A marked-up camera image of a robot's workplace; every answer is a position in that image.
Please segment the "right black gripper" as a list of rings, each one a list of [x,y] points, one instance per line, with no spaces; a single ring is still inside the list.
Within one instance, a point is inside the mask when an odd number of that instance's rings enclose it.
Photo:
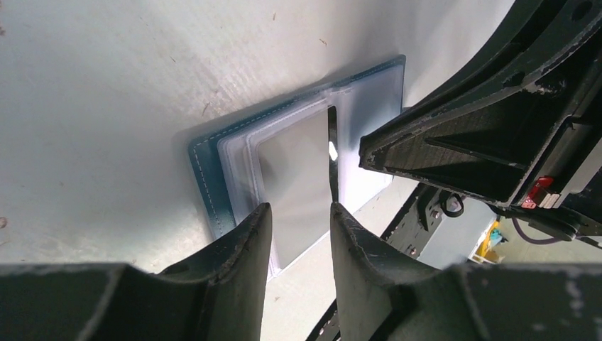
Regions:
[[[601,2],[514,1],[458,72],[361,139],[362,168],[499,207],[544,243],[601,235]]]

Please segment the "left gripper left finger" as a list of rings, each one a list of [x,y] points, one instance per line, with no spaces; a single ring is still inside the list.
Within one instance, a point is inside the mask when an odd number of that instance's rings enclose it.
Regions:
[[[127,263],[1,267],[2,340],[258,340],[272,239],[260,204],[158,274]]]

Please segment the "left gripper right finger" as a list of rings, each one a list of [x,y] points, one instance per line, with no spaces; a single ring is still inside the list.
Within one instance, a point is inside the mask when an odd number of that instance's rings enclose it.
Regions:
[[[600,340],[600,264],[459,264],[398,251],[337,203],[330,240],[343,340]]]

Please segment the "blue card holder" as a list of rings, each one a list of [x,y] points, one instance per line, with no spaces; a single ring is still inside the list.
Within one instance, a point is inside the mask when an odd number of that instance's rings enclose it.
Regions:
[[[329,232],[329,206],[355,212],[392,183],[359,165],[359,145],[403,109],[404,55],[203,133],[187,147],[215,239],[255,207],[273,210],[268,277]]]

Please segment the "black credit card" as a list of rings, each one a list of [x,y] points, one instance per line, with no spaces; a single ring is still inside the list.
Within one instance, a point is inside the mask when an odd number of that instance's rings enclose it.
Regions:
[[[328,110],[318,109],[258,145],[263,197],[272,207],[280,270],[329,229],[328,143]]]

